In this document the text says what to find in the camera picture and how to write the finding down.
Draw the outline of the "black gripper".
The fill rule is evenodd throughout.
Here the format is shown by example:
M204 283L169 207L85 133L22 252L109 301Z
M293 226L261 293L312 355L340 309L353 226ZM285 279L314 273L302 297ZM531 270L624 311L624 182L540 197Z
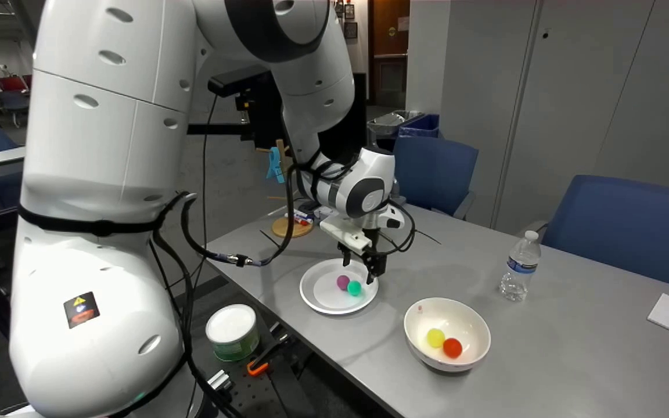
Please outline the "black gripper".
M336 248L341 251L343 263L350 263L350 257L358 256L367 266L367 282L375 282L385 271L385 252L378 251L376 230L365 230L365 234L371 240L371 247L365 252L348 251L343 243L336 243Z

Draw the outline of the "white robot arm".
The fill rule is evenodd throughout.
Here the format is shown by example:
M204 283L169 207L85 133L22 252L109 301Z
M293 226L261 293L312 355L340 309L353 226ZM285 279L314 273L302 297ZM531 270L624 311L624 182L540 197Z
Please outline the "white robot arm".
M310 199L362 219L392 193L387 155L362 148L341 165L319 143L353 105L333 0L47 0L10 316L12 366L41 418L127 412L185 363L149 240L183 197L203 56L272 73Z

